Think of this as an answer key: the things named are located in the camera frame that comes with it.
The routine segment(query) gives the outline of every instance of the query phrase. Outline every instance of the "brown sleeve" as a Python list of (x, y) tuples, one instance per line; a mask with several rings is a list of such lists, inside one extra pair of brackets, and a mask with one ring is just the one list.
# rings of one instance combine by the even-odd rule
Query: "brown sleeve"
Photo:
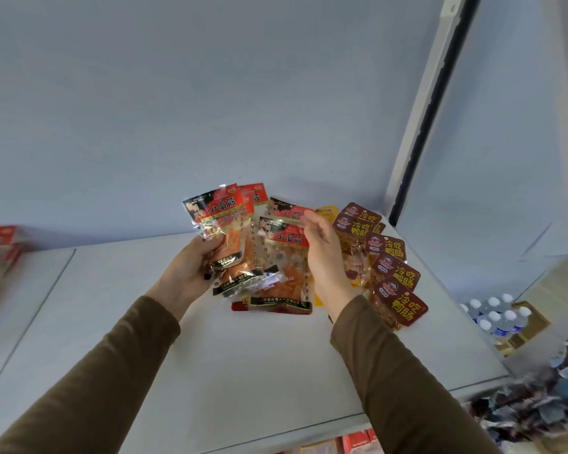
[(331, 343), (387, 454), (500, 454), (363, 296), (345, 306)]
[(111, 332), (0, 437), (0, 453), (117, 453), (180, 334), (140, 297)]

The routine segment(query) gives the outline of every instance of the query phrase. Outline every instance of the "finger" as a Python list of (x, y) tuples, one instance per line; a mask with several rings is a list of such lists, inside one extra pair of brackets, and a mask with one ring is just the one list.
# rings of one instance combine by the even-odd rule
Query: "finger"
[(303, 221), (305, 221), (305, 222), (310, 221), (311, 223), (314, 223), (319, 228), (320, 233), (322, 234), (322, 236), (324, 237), (324, 239), (327, 242), (333, 241), (334, 229), (330, 225), (328, 220), (326, 220), (326, 217), (323, 217), (322, 215), (318, 215), (313, 210), (306, 210), (305, 214), (304, 214), (304, 218), (305, 219)]
[(306, 222), (303, 223), (305, 225), (303, 232), (305, 234), (305, 237), (307, 238), (307, 242), (310, 243), (310, 247), (319, 245), (322, 242), (322, 236), (320, 235), (320, 229), (318, 228), (318, 225), (309, 220), (305, 221)]
[(200, 255), (202, 256), (206, 256), (212, 253), (225, 241), (225, 234), (218, 234), (212, 239), (208, 240), (203, 239), (201, 236), (198, 237), (200, 238), (200, 241), (196, 243), (197, 249), (200, 252)]

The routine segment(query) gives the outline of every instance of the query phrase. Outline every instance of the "gray wall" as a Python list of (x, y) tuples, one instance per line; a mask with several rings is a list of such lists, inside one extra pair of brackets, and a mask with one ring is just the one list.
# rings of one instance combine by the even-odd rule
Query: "gray wall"
[(442, 2), (0, 0), (0, 224), (185, 232), (229, 182), (378, 206)]
[(482, 0), (399, 221), (459, 301), (519, 295), (568, 249), (548, 34), (540, 0)]

